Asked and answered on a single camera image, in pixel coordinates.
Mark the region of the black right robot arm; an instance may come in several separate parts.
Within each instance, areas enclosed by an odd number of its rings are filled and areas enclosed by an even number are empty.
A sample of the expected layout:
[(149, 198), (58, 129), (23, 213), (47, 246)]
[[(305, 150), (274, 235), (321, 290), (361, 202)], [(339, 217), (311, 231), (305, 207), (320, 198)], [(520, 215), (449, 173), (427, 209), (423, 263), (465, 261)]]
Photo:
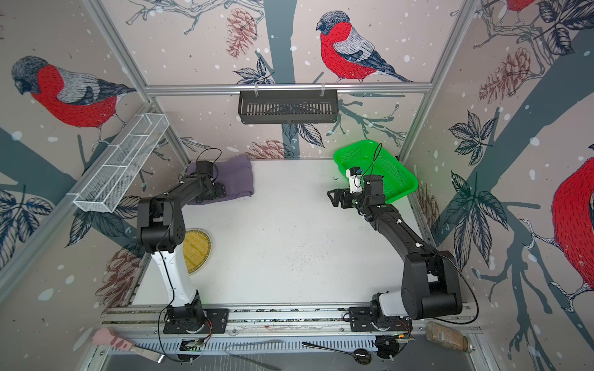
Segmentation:
[(334, 207), (354, 208), (380, 233), (403, 261), (400, 298), (378, 293), (371, 302), (372, 321), (386, 328), (404, 309), (413, 320), (459, 315), (463, 298), (453, 255), (438, 251), (405, 222), (399, 210), (386, 203), (382, 176), (364, 176), (358, 190), (335, 189), (327, 195)]

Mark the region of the purple trousers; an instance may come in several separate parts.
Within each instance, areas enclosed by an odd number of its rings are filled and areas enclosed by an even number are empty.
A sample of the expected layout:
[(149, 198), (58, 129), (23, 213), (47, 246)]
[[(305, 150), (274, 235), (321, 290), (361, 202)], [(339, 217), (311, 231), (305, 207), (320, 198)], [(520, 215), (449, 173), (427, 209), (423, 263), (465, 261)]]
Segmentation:
[(216, 164), (218, 171), (217, 183), (225, 187), (226, 196), (218, 199), (189, 202), (190, 205), (207, 205), (226, 202), (243, 197), (251, 197), (255, 192), (252, 164), (246, 154), (241, 154), (226, 162)]

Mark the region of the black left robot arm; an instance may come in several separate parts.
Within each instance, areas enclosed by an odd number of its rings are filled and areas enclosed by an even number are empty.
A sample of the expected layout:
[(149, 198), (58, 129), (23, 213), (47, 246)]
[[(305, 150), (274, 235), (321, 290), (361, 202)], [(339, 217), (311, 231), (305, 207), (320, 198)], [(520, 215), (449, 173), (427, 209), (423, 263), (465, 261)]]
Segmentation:
[(220, 199), (224, 185), (207, 174), (186, 176), (171, 190), (142, 198), (138, 205), (137, 240), (151, 255), (166, 286), (168, 304), (158, 320), (158, 333), (223, 334), (228, 309), (205, 309), (193, 287), (183, 256), (186, 225), (183, 208), (190, 201)]

